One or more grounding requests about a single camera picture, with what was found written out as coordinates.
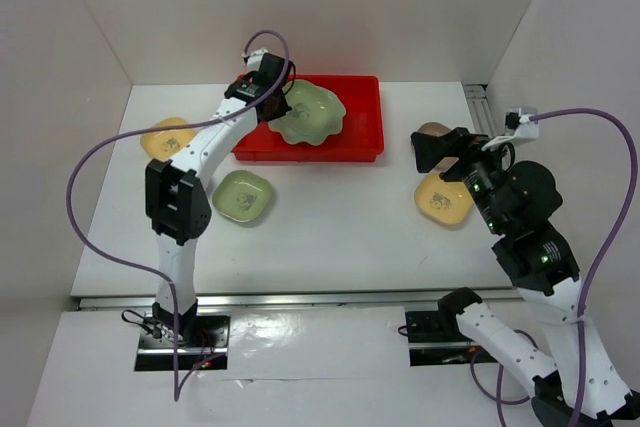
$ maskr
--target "bowl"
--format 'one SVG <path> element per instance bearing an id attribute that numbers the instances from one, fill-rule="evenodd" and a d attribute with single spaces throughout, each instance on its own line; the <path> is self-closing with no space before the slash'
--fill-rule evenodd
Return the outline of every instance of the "bowl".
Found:
<path id="1" fill-rule="evenodd" d="M 347 110 L 330 90 L 306 80 L 296 80 L 285 98 L 291 111 L 270 121 L 269 128 L 282 135 L 286 143 L 320 145 L 329 135 L 342 131 L 342 119 Z"/>
<path id="2" fill-rule="evenodd" d="M 424 178 L 416 189 L 414 200 L 420 212 L 445 225 L 462 222 L 473 205 L 462 182 L 445 182 L 437 172 Z"/>
<path id="3" fill-rule="evenodd" d="M 170 117 L 158 122 L 153 127 L 185 125 L 186 123 L 187 121 L 180 117 Z M 140 145 L 150 157 L 165 161 L 191 142 L 195 136 L 195 131 L 191 129 L 162 130 L 144 134 L 140 137 Z"/>
<path id="4" fill-rule="evenodd" d="M 273 187 L 268 180 L 249 172 L 230 172 L 220 182 L 211 199 L 215 209 L 236 222 L 257 219 L 273 197 Z"/>

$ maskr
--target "wire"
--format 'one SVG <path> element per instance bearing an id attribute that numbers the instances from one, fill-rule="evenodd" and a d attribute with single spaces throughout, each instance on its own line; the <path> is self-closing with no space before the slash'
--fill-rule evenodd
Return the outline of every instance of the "wire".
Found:
<path id="1" fill-rule="evenodd" d="M 205 333 L 207 334 L 207 343 L 209 344 L 209 351 L 213 354 L 213 345 L 211 345 L 211 332 L 206 330 Z"/>
<path id="2" fill-rule="evenodd" d="M 638 154 L 636 152 L 636 147 L 633 142 L 633 137 L 629 130 L 625 127 L 625 125 L 618 119 L 617 117 L 609 114 L 608 112 L 604 112 L 602 110 L 597 109 L 563 109 L 556 110 L 554 112 L 547 112 L 545 114 L 533 115 L 529 118 L 531 122 L 537 122 L 539 120 L 552 119 L 555 117 L 562 117 L 565 115 L 575 115 L 575 114 L 587 114 L 587 115 L 595 115 L 597 117 L 601 117 L 605 120 L 608 120 L 613 125 L 615 125 L 622 137 L 627 144 L 627 148 L 629 149 L 629 160 L 631 161 L 631 172 L 629 175 L 629 187 L 627 188 L 627 193 L 624 197 L 624 202 L 622 203 L 622 208 L 620 209 L 620 213 L 616 221 L 607 235 L 602 247 L 596 254 L 595 259 L 593 259 L 593 263 L 585 276 L 584 282 L 582 283 L 582 289 L 580 290 L 580 297 L 578 298 L 578 390 L 576 394 L 575 406 L 573 408 L 573 413 L 571 414 L 571 419 L 569 420 L 569 427 L 576 427 L 578 425 L 578 421 L 580 419 L 580 413 L 582 411 L 582 404 L 584 402 L 584 394 L 586 390 L 586 377 L 587 377 L 587 341 L 586 341 L 586 333 L 585 333 L 585 325 L 584 321 L 581 317 L 584 315 L 587 305 L 587 296 L 589 295 L 589 289 L 591 288 L 591 284 L 593 279 L 600 268 L 600 264 L 602 263 L 602 259 L 605 254 L 613 244 L 616 235 L 618 235 L 618 231 L 624 222 L 627 213 L 629 212 L 629 207 L 631 206 L 631 202 L 633 201 L 633 194 L 636 190 L 636 184 L 638 182 Z"/>
<path id="3" fill-rule="evenodd" d="M 142 320 L 142 322 L 136 322 L 135 320 L 130 320 L 127 319 L 127 316 L 125 314 L 131 314 L 134 315 L 136 317 L 138 317 L 139 319 Z M 153 329 L 151 327 L 149 327 L 147 325 L 147 319 L 144 318 L 144 316 L 140 315 L 138 312 L 136 312 L 135 310 L 131 310 L 131 309 L 124 309 L 121 313 L 120 313 L 120 318 L 125 321 L 127 324 L 133 324 L 133 325 L 137 325 L 138 327 L 140 327 L 142 330 L 144 330 L 147 334 L 149 335 L 153 335 Z"/>
<path id="4" fill-rule="evenodd" d="M 291 63 L 291 68 L 293 70 L 293 77 L 291 79 L 291 83 L 289 84 L 289 88 L 287 89 L 286 92 L 283 92 L 283 95 L 287 95 L 289 92 L 291 92 L 291 89 L 293 89 L 293 85 L 296 83 L 296 76 L 297 76 L 297 72 L 296 72 L 296 64 L 294 64 L 293 62 Z"/>
<path id="5" fill-rule="evenodd" d="M 533 346 L 536 349 L 538 348 L 538 344 L 536 343 L 535 339 L 531 337 L 531 335 L 529 335 L 527 332 L 525 332 L 524 330 L 516 330 L 515 332 L 525 336 L 529 340 L 529 342 L 533 344 Z M 471 357 L 471 361 L 469 363 L 469 367 L 471 369 L 471 377 L 473 378 L 473 382 L 476 384 L 478 389 L 480 389 L 480 392 L 482 392 L 486 397 L 490 398 L 494 402 L 499 403 L 501 406 L 502 405 L 522 405 L 529 402 L 529 400 L 531 399 L 528 396 L 523 397 L 521 399 L 516 399 L 516 400 L 504 400 L 502 398 L 502 382 L 500 382 L 500 387 L 496 388 L 495 396 L 493 396 L 487 389 L 484 388 L 484 386 L 480 383 L 480 380 L 478 379 L 478 374 L 476 373 L 476 361 L 478 360 L 478 356 L 482 354 L 483 350 L 484 349 L 480 348 L 480 350 L 478 350 L 475 354 L 473 354 L 473 357 Z M 498 369 L 498 379 L 500 379 L 502 376 L 504 376 L 504 366 L 500 364 L 500 368 Z"/>
<path id="6" fill-rule="evenodd" d="M 247 50 L 249 49 L 249 47 L 251 47 L 251 44 L 253 44 L 253 41 L 257 37 L 265 34 L 273 35 L 274 37 L 278 38 L 284 50 L 285 62 L 282 67 L 282 72 L 280 72 L 280 75 L 278 76 L 274 84 L 271 87 L 269 87 L 269 89 L 267 89 L 267 91 L 264 94 L 262 94 L 260 97 L 253 100 L 252 102 L 248 103 L 242 109 L 224 117 L 218 117 L 218 118 L 210 119 L 204 122 L 197 122 L 195 124 L 171 125 L 171 126 L 165 126 L 165 127 L 150 127 L 147 129 L 139 129 L 139 130 L 133 130 L 131 132 L 124 132 L 122 134 L 117 134 L 117 135 L 114 135 L 113 137 L 109 137 L 108 139 L 105 139 L 102 142 L 99 142 L 98 144 L 93 146 L 91 149 L 89 149 L 89 151 L 86 154 L 84 154 L 84 156 L 82 156 L 82 158 L 78 161 L 78 164 L 74 167 L 73 171 L 71 172 L 71 175 L 69 176 L 69 182 L 67 183 L 67 190 L 66 190 L 67 216 L 69 217 L 69 222 L 71 223 L 71 227 L 73 228 L 73 231 L 80 238 L 80 240 L 89 249 L 91 249 L 93 252 L 100 255 L 101 257 L 104 257 L 105 259 L 110 260 L 112 262 L 125 265 L 127 267 L 131 267 L 134 269 L 142 270 L 144 272 L 149 272 L 150 274 L 157 275 L 162 280 L 167 282 L 167 285 L 169 286 L 169 290 L 171 292 L 171 299 L 173 302 L 173 332 L 174 332 L 174 336 L 173 336 L 173 399 L 175 402 L 177 402 L 180 399 L 180 393 L 182 391 L 182 387 L 186 382 L 186 380 L 191 376 L 191 374 L 196 369 L 199 369 L 200 365 L 202 365 L 203 363 L 211 361 L 222 354 L 216 354 L 216 355 L 207 357 L 202 362 L 194 364 L 194 366 L 191 367 L 191 370 L 189 370 L 189 372 L 187 372 L 187 374 L 183 377 L 183 379 L 180 380 L 179 357 L 178 357 L 178 344 L 179 344 L 178 332 L 180 332 L 180 315 L 178 313 L 178 294 L 176 292 L 176 286 L 173 283 L 173 280 L 167 274 L 165 274 L 164 272 L 161 272 L 158 269 L 147 267 L 146 265 L 139 264 L 137 262 L 132 262 L 130 260 L 122 259 L 120 257 L 116 257 L 115 255 L 109 254 L 108 252 L 102 250 L 101 248 L 96 246 L 93 242 L 91 242 L 88 239 L 88 237 L 85 235 L 85 233 L 82 231 L 80 226 L 78 225 L 75 212 L 73 211 L 73 186 L 84 164 L 86 164 L 87 161 L 96 152 L 98 152 L 100 149 L 102 149 L 103 147 L 109 144 L 117 142 L 118 140 L 121 140 L 121 139 L 126 139 L 128 137 L 134 137 L 137 135 L 151 133 L 151 132 L 160 132 L 162 130 L 196 129 L 200 127 L 209 127 L 211 125 L 216 125 L 221 122 L 230 120 L 238 115 L 242 115 L 245 112 L 248 112 L 255 106 L 259 105 L 261 102 L 269 98 L 278 89 L 278 87 L 282 85 L 282 82 L 284 81 L 284 78 L 286 77 L 287 71 L 289 69 L 289 46 L 287 45 L 286 40 L 284 39 L 284 37 L 282 37 L 282 35 L 280 35 L 275 30 L 269 30 L 269 29 L 260 30 L 255 34 L 253 34 L 251 38 L 249 38 L 249 41 L 247 42 L 244 48 L 243 58 L 246 58 L 248 56 Z"/>
<path id="7" fill-rule="evenodd" d="M 202 332 L 198 332 L 198 335 L 202 340 L 202 345 L 200 346 L 200 355 L 196 359 L 196 362 L 200 362 L 200 360 L 202 360 L 202 357 L 204 356 L 204 348 L 207 346 L 207 339 L 205 338 L 204 334 Z"/>
<path id="8" fill-rule="evenodd" d="M 509 170 L 513 167 L 513 164 L 516 163 L 516 148 L 511 142 L 507 142 L 506 144 L 503 144 L 502 150 L 506 150 L 509 153 L 509 167 L 507 167 L 507 170 Z"/>

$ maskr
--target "light green square plate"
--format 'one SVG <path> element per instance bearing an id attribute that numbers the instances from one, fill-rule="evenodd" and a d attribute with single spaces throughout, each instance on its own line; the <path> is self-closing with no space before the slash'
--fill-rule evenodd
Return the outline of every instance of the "light green square plate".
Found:
<path id="1" fill-rule="evenodd" d="M 230 172 L 211 199 L 213 206 L 236 222 L 257 219 L 273 196 L 271 184 L 247 170 Z"/>

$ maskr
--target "cable connector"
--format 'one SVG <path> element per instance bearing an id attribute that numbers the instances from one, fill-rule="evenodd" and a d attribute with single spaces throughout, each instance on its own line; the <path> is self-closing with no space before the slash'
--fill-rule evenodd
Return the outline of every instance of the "cable connector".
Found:
<path id="1" fill-rule="evenodd" d="M 536 140 L 540 136 L 538 122 L 532 122 L 533 109 L 520 107 L 507 112 L 505 117 L 505 134 L 494 137 L 482 146 L 482 150 L 494 149 L 510 142 L 514 145 Z"/>

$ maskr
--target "red plastic tray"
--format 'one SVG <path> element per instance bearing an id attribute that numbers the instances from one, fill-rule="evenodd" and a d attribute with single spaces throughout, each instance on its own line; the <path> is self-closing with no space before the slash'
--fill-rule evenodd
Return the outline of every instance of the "red plastic tray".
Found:
<path id="1" fill-rule="evenodd" d="M 373 162 L 384 150 L 378 79 L 372 76 L 298 75 L 335 93 L 347 110 L 342 132 L 321 145 L 287 144 L 266 123 L 232 150 L 249 162 Z"/>

